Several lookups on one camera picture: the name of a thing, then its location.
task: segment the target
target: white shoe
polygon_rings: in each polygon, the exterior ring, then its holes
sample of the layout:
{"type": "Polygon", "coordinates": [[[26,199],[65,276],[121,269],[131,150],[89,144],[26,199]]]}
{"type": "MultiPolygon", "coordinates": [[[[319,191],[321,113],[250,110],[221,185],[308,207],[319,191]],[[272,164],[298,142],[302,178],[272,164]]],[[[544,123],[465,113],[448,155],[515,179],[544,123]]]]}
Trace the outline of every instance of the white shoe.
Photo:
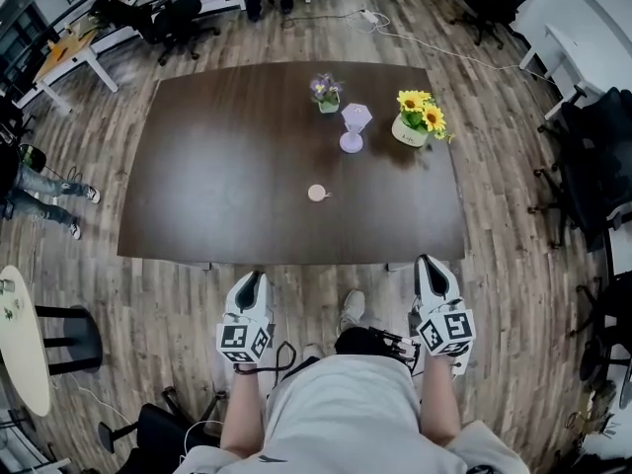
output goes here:
{"type": "Polygon", "coordinates": [[[101,194],[99,193],[99,190],[97,190],[96,188],[92,188],[91,186],[88,187],[88,192],[86,193],[86,198],[91,202],[91,203],[99,203],[101,201],[101,194]]]}
{"type": "Polygon", "coordinates": [[[323,359],[325,357],[325,353],[320,345],[308,344],[305,348],[303,348],[303,361],[312,357],[316,357],[318,359],[323,359]]]}
{"type": "Polygon", "coordinates": [[[76,219],[68,227],[68,230],[70,231],[70,235],[72,235],[74,240],[78,241],[79,239],[81,239],[81,228],[79,228],[79,224],[76,219]]]}
{"type": "Polygon", "coordinates": [[[364,293],[359,289],[352,289],[343,304],[343,311],[338,321],[338,335],[340,336],[349,328],[360,327],[360,320],[362,316],[364,316],[365,309],[366,298],[364,297],[364,293]]]}

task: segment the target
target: sunflower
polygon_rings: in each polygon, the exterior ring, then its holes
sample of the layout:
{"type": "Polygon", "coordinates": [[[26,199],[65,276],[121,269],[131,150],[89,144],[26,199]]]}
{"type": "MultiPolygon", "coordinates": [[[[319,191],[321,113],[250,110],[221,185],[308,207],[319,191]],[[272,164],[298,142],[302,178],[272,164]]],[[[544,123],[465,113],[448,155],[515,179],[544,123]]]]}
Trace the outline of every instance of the sunflower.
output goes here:
{"type": "Polygon", "coordinates": [[[445,130],[445,119],[440,108],[429,104],[424,105],[422,107],[422,118],[428,131],[445,130]]]}
{"type": "Polygon", "coordinates": [[[402,111],[409,113],[420,113],[423,110],[424,101],[420,99],[418,91],[400,91],[397,102],[402,107],[402,111]]]}
{"type": "Polygon", "coordinates": [[[427,102],[432,97],[433,96],[430,93],[428,93],[427,91],[418,91],[417,92],[417,100],[419,100],[420,102],[427,102]]]}

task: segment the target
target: purple lamp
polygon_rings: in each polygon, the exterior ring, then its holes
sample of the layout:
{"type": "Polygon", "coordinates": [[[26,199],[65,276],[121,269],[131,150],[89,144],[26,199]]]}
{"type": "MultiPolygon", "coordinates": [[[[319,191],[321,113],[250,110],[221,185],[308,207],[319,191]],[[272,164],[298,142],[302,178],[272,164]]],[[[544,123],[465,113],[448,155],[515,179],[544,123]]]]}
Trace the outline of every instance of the purple lamp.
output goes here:
{"type": "Polygon", "coordinates": [[[340,147],[346,153],[357,153],[364,145],[359,133],[373,119],[373,116],[366,106],[349,104],[343,110],[343,118],[345,119],[347,132],[340,138],[340,147]]]}

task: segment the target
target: black chair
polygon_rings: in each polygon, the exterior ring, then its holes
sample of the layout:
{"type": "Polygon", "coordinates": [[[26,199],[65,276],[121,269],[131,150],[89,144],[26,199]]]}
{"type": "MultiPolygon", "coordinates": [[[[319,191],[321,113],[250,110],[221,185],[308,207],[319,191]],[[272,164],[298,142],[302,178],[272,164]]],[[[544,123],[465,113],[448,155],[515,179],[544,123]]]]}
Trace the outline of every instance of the black chair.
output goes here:
{"type": "Polygon", "coordinates": [[[465,11],[460,18],[451,20],[450,24],[454,25],[456,22],[462,22],[474,25],[478,29],[478,38],[474,42],[476,45],[481,44],[483,34],[487,32],[498,42],[498,49],[502,49],[505,45],[496,35],[496,23],[508,27],[509,23],[515,20],[517,8],[525,1],[464,0],[467,6],[474,11],[475,15],[465,11]]]}
{"type": "Polygon", "coordinates": [[[31,119],[33,119],[33,117],[29,116],[28,119],[24,121],[24,113],[22,110],[16,107],[8,97],[0,96],[0,125],[2,125],[18,143],[20,143],[20,140],[25,134],[33,132],[32,129],[27,128],[31,119]]]}
{"type": "Polygon", "coordinates": [[[134,7],[119,0],[96,0],[90,14],[115,27],[132,27],[150,44],[162,43],[165,47],[158,58],[160,65],[176,46],[185,46],[191,59],[198,59],[195,40],[204,32],[213,32],[218,36],[216,27],[202,29],[195,19],[201,11],[200,0],[166,0],[164,10],[152,21],[152,9],[149,6],[134,7]]]}
{"type": "MultiPolygon", "coordinates": [[[[140,410],[138,421],[117,431],[113,431],[103,422],[99,423],[98,434],[101,445],[110,453],[115,452],[115,442],[121,437],[137,431],[136,447],[118,474],[173,474],[178,468],[181,456],[185,454],[185,436],[192,421],[173,400],[176,391],[169,387],[162,392],[162,397],[171,413],[145,404],[140,410]]],[[[219,400],[226,399],[223,392],[217,393],[200,422],[208,420],[219,400]]],[[[203,425],[191,429],[187,436],[187,450],[199,445],[219,446],[219,437],[205,434],[203,425]]]]}
{"type": "Polygon", "coordinates": [[[606,228],[617,229],[632,219],[631,214],[608,216],[618,206],[632,200],[632,94],[616,88],[609,90],[595,104],[578,108],[575,102],[562,105],[561,114],[566,128],[541,126],[538,130],[555,136],[561,152],[552,166],[560,171],[557,185],[545,169],[534,171],[544,177],[555,196],[553,202],[532,206],[528,212],[560,209],[558,241],[550,241],[552,249],[564,245],[566,220],[572,228],[586,235],[589,249],[596,249],[606,228]]]}
{"type": "MultiPolygon", "coordinates": [[[[611,265],[611,255],[608,256],[608,264],[611,265]]],[[[632,367],[632,306],[628,303],[632,296],[632,272],[613,276],[610,285],[606,290],[599,290],[595,297],[586,286],[578,286],[577,290],[585,294],[592,310],[588,319],[577,329],[570,333],[576,337],[589,325],[592,325],[592,337],[586,343],[582,363],[580,366],[580,378],[592,390],[599,391],[607,381],[608,368],[610,365],[624,365],[632,367]],[[616,318],[616,325],[606,327],[605,317],[616,318]],[[620,345],[631,354],[625,359],[611,358],[612,348],[620,345]]],[[[629,388],[621,392],[619,407],[624,409],[629,403],[629,388]]]]}

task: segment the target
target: small vase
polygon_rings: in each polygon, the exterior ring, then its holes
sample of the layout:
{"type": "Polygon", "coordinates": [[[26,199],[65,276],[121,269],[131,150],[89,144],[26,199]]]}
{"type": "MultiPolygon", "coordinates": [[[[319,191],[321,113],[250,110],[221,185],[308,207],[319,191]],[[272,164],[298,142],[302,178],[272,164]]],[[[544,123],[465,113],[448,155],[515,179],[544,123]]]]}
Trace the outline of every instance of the small vase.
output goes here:
{"type": "Polygon", "coordinates": [[[397,140],[412,147],[422,147],[432,134],[431,131],[427,130],[413,130],[402,121],[402,115],[397,115],[391,131],[397,140]]]}
{"type": "Polygon", "coordinates": [[[336,96],[336,100],[338,101],[336,104],[332,104],[330,102],[319,102],[318,109],[320,109],[320,112],[324,115],[335,113],[340,107],[340,95],[336,96]]]}

